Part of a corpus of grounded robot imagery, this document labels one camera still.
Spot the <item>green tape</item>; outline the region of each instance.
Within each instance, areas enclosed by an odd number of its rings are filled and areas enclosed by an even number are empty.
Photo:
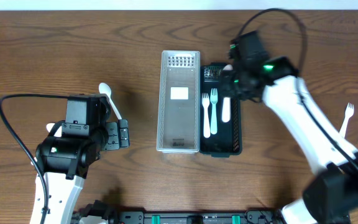
[[[241,218],[239,215],[233,215],[231,217],[233,224],[241,224]]]
[[[152,216],[152,224],[160,224],[160,216],[159,215]]]

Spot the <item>wooden table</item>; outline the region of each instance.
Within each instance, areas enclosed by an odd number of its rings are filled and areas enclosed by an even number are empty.
[[[358,11],[298,11],[308,27],[303,75],[336,128],[355,104],[347,139],[358,147]],[[128,119],[131,146],[103,153],[89,169],[76,209],[94,200],[159,210],[246,210],[280,207],[312,180],[302,151],[264,105],[243,102],[240,156],[156,151],[160,59],[163,50],[199,50],[202,64],[227,61],[229,41],[255,11],[0,12],[0,97],[12,93],[98,92],[108,83]],[[272,55],[299,51],[297,27],[273,13],[255,21]],[[27,146],[64,119],[65,100],[11,99],[7,117]],[[35,171],[0,119],[0,223],[28,223]],[[358,223],[358,210],[352,212]]]

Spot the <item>plastic fork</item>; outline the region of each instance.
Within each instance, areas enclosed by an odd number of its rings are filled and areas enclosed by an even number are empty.
[[[208,93],[203,93],[202,104],[204,108],[204,137],[209,138],[211,136],[211,130],[209,129],[209,117],[208,117],[208,107],[209,107],[209,96]]]
[[[218,132],[218,121],[216,121],[216,103],[218,103],[218,89],[213,88],[211,89],[211,134],[216,134]]]
[[[346,110],[345,110],[345,119],[343,120],[342,127],[339,130],[339,134],[343,138],[345,138],[347,123],[349,122],[349,118],[351,118],[353,116],[353,114],[354,114],[354,105],[351,103],[348,103]]]

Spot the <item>white spoon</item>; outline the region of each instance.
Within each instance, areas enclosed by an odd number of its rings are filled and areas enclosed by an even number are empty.
[[[121,114],[119,114],[118,109],[116,108],[116,105],[112,102],[110,86],[105,83],[100,83],[99,84],[99,93],[102,93],[102,94],[104,93],[109,97],[112,110],[115,112],[118,119],[122,119]]]

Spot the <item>black cable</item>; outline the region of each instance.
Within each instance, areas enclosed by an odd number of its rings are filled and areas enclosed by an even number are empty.
[[[309,110],[309,108],[307,107],[304,99],[305,97],[301,94],[301,90],[300,90],[300,74],[301,71],[303,69],[303,65],[305,64],[305,60],[306,60],[306,53],[308,51],[308,36],[306,33],[306,27],[305,25],[300,21],[300,19],[292,12],[285,10],[285,9],[277,9],[277,8],[272,8],[272,9],[266,9],[263,11],[258,12],[256,15],[252,16],[242,27],[240,32],[238,33],[237,37],[239,37],[243,31],[246,29],[246,27],[257,17],[261,16],[262,14],[268,13],[268,12],[282,12],[288,16],[290,16],[298,25],[300,34],[301,34],[301,52],[300,52],[300,56],[299,56],[299,62],[298,62],[298,73],[295,74],[295,77],[297,77],[297,79],[295,80],[295,88],[296,88],[296,92],[299,95],[300,101],[303,105],[303,107],[305,108],[306,112],[309,114],[310,118],[314,121],[314,123],[317,125],[317,127],[320,129],[320,131],[324,134],[324,136],[328,139],[328,141],[334,146],[334,148],[342,154],[343,157],[345,157],[345,159],[347,159],[349,161],[349,163],[351,164],[351,166],[353,166],[353,168],[355,168],[356,171],[358,171],[358,165],[353,161],[353,159],[337,144],[337,142],[324,130],[324,128],[320,125],[320,123],[317,121],[317,119],[313,116],[313,114],[311,113],[311,111]]]
[[[35,170],[37,171],[37,173],[40,177],[42,189],[44,190],[44,207],[42,209],[41,224],[44,224],[45,218],[46,218],[47,212],[48,212],[48,198],[49,198],[47,183],[44,179],[44,174],[41,172],[40,167],[38,166],[38,163],[35,161],[34,157],[32,156],[31,152],[29,151],[29,149],[25,146],[25,144],[22,142],[20,137],[16,134],[16,132],[13,130],[12,126],[7,121],[5,114],[2,110],[2,102],[5,99],[15,98],[15,97],[43,97],[43,98],[60,98],[60,99],[69,99],[70,97],[69,96],[42,95],[42,94],[15,94],[15,95],[3,96],[0,98],[0,116],[1,116],[2,121],[4,122],[6,128],[11,133],[13,138],[17,141],[17,143],[19,143],[20,147],[23,148],[24,152],[27,154],[27,157],[29,157],[29,159],[33,163]]]

